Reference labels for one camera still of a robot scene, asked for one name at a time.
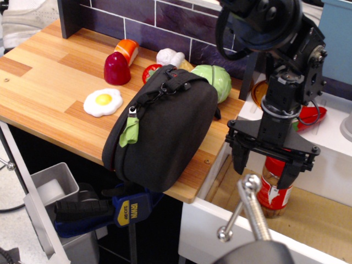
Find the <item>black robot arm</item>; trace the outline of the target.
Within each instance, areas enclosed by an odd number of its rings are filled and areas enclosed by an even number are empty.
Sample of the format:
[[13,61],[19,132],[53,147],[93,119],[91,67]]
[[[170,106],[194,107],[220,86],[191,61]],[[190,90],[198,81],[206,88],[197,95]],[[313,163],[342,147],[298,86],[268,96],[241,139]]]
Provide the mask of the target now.
[[266,54],[268,89],[259,120],[231,120],[226,141],[233,166],[242,173],[249,153],[283,161],[278,189],[290,187],[301,172],[313,168],[320,149],[294,129],[302,109],[322,94],[327,56],[324,35],[303,14],[300,1],[221,1],[216,45],[228,60],[253,52]]

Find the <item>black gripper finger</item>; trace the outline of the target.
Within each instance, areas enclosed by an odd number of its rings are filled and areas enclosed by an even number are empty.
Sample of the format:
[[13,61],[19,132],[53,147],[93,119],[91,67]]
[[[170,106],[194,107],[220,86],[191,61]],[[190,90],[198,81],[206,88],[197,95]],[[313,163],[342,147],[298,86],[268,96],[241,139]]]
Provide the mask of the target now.
[[250,150],[241,144],[234,143],[232,146],[232,159],[234,170],[238,174],[243,174],[248,162]]
[[291,187],[301,172],[302,166],[303,163],[300,161],[292,161],[292,163],[286,163],[282,175],[277,183],[277,188],[288,189]]

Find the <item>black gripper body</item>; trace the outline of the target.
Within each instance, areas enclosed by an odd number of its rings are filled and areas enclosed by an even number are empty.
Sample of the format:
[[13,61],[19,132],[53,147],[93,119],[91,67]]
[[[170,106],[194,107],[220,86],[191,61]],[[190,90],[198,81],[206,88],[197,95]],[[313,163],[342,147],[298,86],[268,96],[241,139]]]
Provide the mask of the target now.
[[225,141],[232,148],[241,144],[250,152],[292,163],[313,164],[321,149],[304,139],[293,128],[293,120],[298,119],[303,105],[297,104],[290,111],[262,103],[262,117],[259,120],[230,120]]

